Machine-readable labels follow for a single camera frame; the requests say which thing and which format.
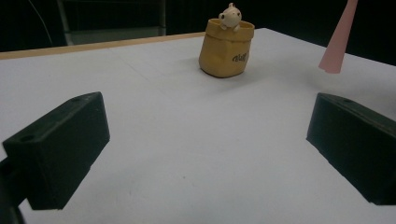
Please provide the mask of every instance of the dark background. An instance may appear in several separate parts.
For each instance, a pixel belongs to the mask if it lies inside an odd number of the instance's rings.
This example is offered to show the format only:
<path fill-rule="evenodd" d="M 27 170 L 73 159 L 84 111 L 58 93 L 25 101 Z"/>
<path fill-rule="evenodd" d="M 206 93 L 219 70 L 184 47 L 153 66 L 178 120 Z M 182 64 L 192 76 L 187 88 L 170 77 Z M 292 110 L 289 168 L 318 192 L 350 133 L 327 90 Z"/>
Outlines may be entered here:
<path fill-rule="evenodd" d="M 52 39 L 27 0 L 0 1 L 0 51 L 64 46 L 56 0 L 31 0 Z M 167 0 L 168 35 L 202 32 L 230 0 Z M 243 20 L 321 46 L 327 46 L 347 0 L 234 1 Z M 346 52 L 396 65 L 396 16 L 391 1 L 360 0 Z M 159 26 L 159 0 L 64 0 L 70 30 Z"/>

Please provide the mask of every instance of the white tabletop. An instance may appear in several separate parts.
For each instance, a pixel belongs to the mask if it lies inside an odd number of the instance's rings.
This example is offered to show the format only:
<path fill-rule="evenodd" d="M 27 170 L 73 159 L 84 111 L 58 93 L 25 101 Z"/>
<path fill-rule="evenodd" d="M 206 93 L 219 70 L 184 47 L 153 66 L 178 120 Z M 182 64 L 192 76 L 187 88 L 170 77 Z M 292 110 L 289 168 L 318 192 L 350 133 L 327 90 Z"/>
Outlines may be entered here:
<path fill-rule="evenodd" d="M 220 79 L 202 43 L 0 61 L 1 141 L 72 97 L 105 99 L 110 142 L 64 210 L 24 201 L 27 223 L 395 223 L 305 140 L 318 92 L 396 119 L 395 66 L 346 55 L 328 75 L 323 47 L 258 29 L 245 73 Z"/>

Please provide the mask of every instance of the figurine face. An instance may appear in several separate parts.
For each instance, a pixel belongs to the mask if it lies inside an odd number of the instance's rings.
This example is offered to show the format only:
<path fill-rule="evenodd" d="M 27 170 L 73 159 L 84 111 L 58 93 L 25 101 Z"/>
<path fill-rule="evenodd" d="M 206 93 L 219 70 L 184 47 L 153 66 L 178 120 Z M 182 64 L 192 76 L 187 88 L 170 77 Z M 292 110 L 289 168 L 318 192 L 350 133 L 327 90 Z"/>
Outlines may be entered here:
<path fill-rule="evenodd" d="M 221 20 L 221 28 L 226 29 L 227 27 L 236 27 L 242 20 L 242 13 L 233 3 L 230 3 L 227 9 L 219 14 Z"/>

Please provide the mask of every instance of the figurine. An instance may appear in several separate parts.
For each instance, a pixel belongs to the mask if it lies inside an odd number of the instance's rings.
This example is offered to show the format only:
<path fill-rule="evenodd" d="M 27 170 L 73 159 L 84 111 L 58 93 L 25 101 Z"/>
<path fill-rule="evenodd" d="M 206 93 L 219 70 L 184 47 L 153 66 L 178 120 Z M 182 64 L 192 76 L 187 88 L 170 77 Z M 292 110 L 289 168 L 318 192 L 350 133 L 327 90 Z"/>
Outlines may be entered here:
<path fill-rule="evenodd" d="M 222 13 L 219 14 L 221 20 L 221 29 L 226 30 L 227 27 L 233 27 L 233 31 L 237 32 L 240 28 L 239 22 L 242 20 L 242 13 L 233 3 L 228 5 Z"/>

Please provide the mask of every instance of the pink object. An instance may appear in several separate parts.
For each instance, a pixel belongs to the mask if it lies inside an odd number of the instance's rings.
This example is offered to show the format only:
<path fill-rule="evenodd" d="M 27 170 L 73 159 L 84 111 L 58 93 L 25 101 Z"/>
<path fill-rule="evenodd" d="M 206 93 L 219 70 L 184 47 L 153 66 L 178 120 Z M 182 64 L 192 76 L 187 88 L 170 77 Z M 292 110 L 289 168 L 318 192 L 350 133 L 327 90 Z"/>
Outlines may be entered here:
<path fill-rule="evenodd" d="M 347 1 L 343 15 L 320 61 L 319 68 L 324 69 L 327 73 L 339 74 L 341 71 L 357 4 L 358 0 Z"/>

